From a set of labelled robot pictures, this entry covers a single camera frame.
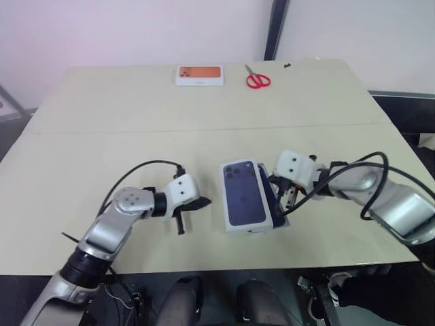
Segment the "orange phone box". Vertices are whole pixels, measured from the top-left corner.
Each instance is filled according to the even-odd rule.
[[[179,66],[175,83],[178,86],[222,86],[224,69],[222,66]]]

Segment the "scissors blade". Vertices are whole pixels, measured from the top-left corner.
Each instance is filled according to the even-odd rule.
[[[245,67],[246,67],[247,72],[248,72],[250,75],[255,75],[255,74],[256,74],[256,73],[254,73],[254,72],[252,71],[251,68],[248,67],[248,65],[245,65]]]

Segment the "table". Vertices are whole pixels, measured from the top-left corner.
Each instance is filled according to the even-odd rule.
[[[180,88],[175,67],[68,71],[0,164],[0,274],[52,274],[92,223],[112,184],[151,159],[183,164],[213,203],[175,220],[140,221],[115,261],[120,273],[301,268],[414,261],[360,207],[326,198],[268,234],[224,233],[218,166],[255,157],[271,170],[282,149],[319,162],[381,150],[391,165],[434,187],[429,173],[341,60],[253,62],[272,85],[251,90],[244,64],[224,66],[225,85]],[[155,165],[124,185],[162,187],[174,170]],[[407,180],[391,174],[405,184]]]

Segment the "scissors handle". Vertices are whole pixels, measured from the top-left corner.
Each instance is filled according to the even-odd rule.
[[[250,88],[257,89],[257,88],[269,86],[271,84],[271,79],[265,75],[260,75],[256,73],[247,76],[246,84]]]

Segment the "red scissors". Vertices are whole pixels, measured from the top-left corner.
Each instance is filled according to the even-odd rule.
[[[247,72],[249,73],[249,76],[246,77],[246,84],[250,88],[261,88],[261,87],[267,87],[271,84],[271,79],[265,75],[259,75],[257,73],[254,73],[251,68],[249,68],[247,65],[245,65]]]

